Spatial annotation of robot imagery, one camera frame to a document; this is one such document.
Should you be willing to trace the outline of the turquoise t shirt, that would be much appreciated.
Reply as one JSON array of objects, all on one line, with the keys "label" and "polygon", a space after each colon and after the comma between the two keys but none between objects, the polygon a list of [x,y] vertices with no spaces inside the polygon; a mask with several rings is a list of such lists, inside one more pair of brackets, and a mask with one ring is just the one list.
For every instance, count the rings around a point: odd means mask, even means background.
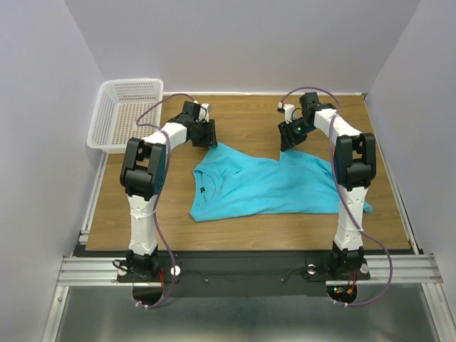
[{"label": "turquoise t shirt", "polygon": [[255,214],[336,214],[340,207],[330,163],[298,150],[273,160],[218,144],[193,175],[190,215],[196,222]]}]

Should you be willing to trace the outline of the white perforated plastic basket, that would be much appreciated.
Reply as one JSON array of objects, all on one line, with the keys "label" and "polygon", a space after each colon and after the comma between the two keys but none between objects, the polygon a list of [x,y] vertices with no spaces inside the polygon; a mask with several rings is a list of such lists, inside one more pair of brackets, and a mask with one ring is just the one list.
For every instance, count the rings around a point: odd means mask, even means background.
[{"label": "white perforated plastic basket", "polygon": [[87,146],[108,154],[125,152],[130,138],[154,133],[151,125],[160,124],[161,107],[149,112],[137,126],[136,120],[162,100],[163,82],[159,78],[115,79],[102,83],[95,102]]}]

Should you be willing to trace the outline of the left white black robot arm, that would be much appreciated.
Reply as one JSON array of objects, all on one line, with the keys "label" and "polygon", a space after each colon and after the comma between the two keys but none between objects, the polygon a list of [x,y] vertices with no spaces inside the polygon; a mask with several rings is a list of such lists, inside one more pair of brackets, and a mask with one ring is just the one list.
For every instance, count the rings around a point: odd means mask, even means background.
[{"label": "left white black robot arm", "polygon": [[156,209],[165,185],[170,151],[190,141],[194,147],[216,147],[215,121],[209,117],[211,105],[184,102],[182,112],[163,128],[145,138],[129,139],[120,171],[130,205],[130,243],[119,271],[149,281],[159,273],[157,260]]}]

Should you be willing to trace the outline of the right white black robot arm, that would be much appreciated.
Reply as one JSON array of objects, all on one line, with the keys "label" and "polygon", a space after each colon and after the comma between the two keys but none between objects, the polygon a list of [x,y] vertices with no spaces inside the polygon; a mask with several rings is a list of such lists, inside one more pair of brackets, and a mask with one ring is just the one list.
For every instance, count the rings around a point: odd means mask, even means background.
[{"label": "right white black robot arm", "polygon": [[376,176],[375,135],[353,128],[332,104],[321,103],[316,92],[304,93],[299,102],[301,117],[296,116],[296,107],[285,100],[277,105],[277,111],[284,115],[284,121],[278,124],[281,151],[302,143],[314,130],[329,139],[340,205],[328,270],[332,276],[343,278],[363,264],[362,221],[365,198]]}]

